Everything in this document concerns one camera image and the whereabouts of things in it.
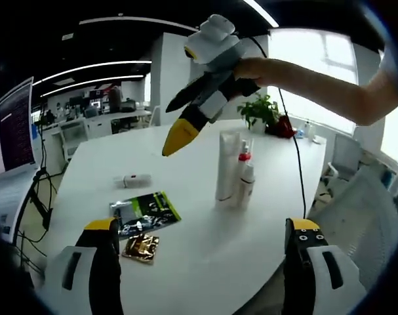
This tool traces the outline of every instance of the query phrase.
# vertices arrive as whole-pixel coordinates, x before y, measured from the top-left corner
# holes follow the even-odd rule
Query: white tube
[[[219,166],[216,200],[225,202],[232,197],[235,170],[241,149],[239,133],[221,132],[219,135]]]

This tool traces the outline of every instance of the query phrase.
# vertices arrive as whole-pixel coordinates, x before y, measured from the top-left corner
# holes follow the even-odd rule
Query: gold foil package
[[[127,240],[122,256],[135,259],[142,263],[152,264],[159,238],[149,234],[131,236]]]

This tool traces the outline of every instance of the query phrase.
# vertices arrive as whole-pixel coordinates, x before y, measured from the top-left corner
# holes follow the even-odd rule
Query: monitor screen
[[[0,174],[34,163],[31,145],[32,79],[0,100]]]

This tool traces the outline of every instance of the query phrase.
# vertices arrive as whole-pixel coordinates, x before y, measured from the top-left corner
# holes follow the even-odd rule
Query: floor
[[[57,175],[52,177],[52,183],[59,189],[60,183],[62,181],[62,175]],[[324,184],[320,182],[317,189],[317,196],[326,192]],[[47,206],[49,204],[50,197],[50,185],[47,180],[42,180],[39,186],[39,199]],[[52,190],[52,205],[56,193]],[[318,201],[313,205],[310,211],[321,211],[322,208],[330,200],[324,199],[323,201]],[[37,212],[34,204],[29,202],[24,211],[22,217],[22,222],[20,225],[20,231],[25,233],[25,236],[32,239],[38,240],[45,232],[42,226],[42,220],[40,214]],[[22,238],[18,238],[17,246],[20,247],[20,241]],[[45,269],[47,260],[42,254],[40,254],[33,246],[31,246],[29,241],[24,241],[23,252],[27,255],[33,263],[35,263],[42,270]],[[34,244],[40,251],[45,250],[44,240],[39,243]],[[40,286],[43,283],[43,277],[33,270],[29,269],[31,276],[34,280],[35,287]],[[277,315],[280,314],[281,307],[283,304],[283,269],[282,266],[275,272],[275,274],[270,278],[270,280],[261,288],[261,290],[241,309],[239,309],[235,315]]]

